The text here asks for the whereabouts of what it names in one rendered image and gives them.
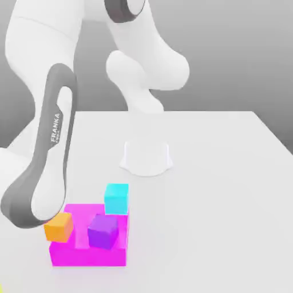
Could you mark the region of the small cyan cube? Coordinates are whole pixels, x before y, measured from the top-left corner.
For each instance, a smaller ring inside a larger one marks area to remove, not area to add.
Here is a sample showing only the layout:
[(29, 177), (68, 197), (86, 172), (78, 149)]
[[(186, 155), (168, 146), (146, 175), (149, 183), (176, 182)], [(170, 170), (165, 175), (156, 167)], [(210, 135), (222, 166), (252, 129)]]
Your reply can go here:
[(106, 215), (126, 215), (129, 210), (129, 185), (109, 183), (104, 202)]

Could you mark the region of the small purple cube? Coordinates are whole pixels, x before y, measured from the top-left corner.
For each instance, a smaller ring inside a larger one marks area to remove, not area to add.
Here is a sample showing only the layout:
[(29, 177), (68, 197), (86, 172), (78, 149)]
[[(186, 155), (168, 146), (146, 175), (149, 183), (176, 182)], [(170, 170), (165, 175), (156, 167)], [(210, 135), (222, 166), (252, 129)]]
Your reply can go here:
[(118, 234), (118, 220), (116, 217), (96, 214), (88, 226), (89, 246), (111, 250)]

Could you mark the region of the small orange cube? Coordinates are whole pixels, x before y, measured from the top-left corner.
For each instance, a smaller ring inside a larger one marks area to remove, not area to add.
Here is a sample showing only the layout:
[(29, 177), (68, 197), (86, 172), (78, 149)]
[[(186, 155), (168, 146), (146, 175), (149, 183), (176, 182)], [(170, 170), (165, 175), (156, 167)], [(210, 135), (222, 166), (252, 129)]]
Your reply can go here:
[(66, 243), (73, 232), (73, 218), (71, 213), (58, 213), (49, 222), (44, 224), (47, 241)]

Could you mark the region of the large magenta box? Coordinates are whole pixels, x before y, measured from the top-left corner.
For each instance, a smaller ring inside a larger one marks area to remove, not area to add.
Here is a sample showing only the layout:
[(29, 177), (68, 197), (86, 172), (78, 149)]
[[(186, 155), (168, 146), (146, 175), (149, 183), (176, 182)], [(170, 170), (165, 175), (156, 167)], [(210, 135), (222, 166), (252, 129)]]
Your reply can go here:
[(88, 226), (95, 215), (105, 214), (104, 204), (67, 204), (65, 212), (72, 214), (74, 230), (66, 243), (52, 242), (49, 247), (53, 266), (125, 266), (128, 252), (128, 215), (115, 215), (119, 234), (109, 250), (91, 247), (88, 240)]

